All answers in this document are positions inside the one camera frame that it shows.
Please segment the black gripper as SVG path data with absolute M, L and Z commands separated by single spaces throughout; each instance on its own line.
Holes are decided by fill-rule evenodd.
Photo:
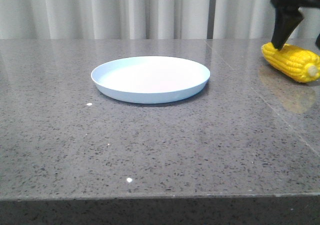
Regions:
M 270 0 L 275 7 L 275 24 L 271 43 L 277 50 L 281 50 L 292 32 L 304 19 L 299 11 L 303 8 L 320 8 L 320 0 Z M 320 34 L 315 45 L 320 49 Z

